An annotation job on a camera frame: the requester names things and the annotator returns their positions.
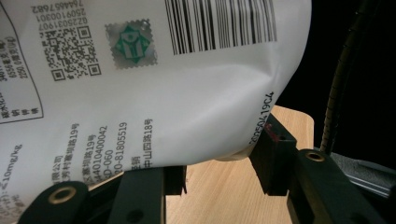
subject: qr code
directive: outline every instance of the qr code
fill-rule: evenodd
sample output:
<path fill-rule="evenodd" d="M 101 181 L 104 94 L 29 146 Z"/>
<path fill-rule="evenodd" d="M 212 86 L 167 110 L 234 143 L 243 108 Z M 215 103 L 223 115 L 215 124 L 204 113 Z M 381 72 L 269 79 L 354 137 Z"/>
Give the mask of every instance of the qr code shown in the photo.
<path fill-rule="evenodd" d="M 55 81 L 101 75 L 88 26 L 40 33 Z"/>

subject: black plastic part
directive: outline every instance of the black plastic part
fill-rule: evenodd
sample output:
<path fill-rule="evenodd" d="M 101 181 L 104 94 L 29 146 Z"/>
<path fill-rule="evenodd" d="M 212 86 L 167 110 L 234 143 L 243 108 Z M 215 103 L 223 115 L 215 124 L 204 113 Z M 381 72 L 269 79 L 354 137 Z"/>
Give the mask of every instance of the black plastic part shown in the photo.
<path fill-rule="evenodd" d="M 300 150 L 288 208 L 293 223 L 387 223 L 324 152 Z"/>
<path fill-rule="evenodd" d="M 291 164 L 297 152 L 296 143 L 288 130 L 270 114 L 249 156 L 264 193 L 287 195 Z"/>
<path fill-rule="evenodd" d="M 152 168 L 123 174 L 108 224 L 166 223 L 164 170 Z"/>
<path fill-rule="evenodd" d="M 35 198 L 23 212 L 18 224 L 85 223 L 88 198 L 88 188 L 81 182 L 53 185 Z"/>

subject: wooden table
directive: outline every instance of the wooden table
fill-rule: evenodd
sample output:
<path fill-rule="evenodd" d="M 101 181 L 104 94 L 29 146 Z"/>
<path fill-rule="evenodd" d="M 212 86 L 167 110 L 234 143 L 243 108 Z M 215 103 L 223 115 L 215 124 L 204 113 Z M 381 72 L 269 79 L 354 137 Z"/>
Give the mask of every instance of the wooden table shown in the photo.
<path fill-rule="evenodd" d="M 313 148 L 311 117 L 281 106 L 272 114 L 297 139 L 297 148 Z M 262 192 L 248 158 L 190 165 L 186 182 L 187 194 L 166 196 L 168 224 L 291 223 L 287 198 Z"/>

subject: plastic packaging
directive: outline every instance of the plastic packaging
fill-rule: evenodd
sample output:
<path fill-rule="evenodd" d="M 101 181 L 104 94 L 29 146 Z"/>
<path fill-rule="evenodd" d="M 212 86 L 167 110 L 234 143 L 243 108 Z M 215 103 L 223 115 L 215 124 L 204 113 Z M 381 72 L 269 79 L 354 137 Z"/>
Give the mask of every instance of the plastic packaging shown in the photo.
<path fill-rule="evenodd" d="M 0 5 L 0 223 L 61 181 L 246 156 L 311 13 L 309 0 Z"/>

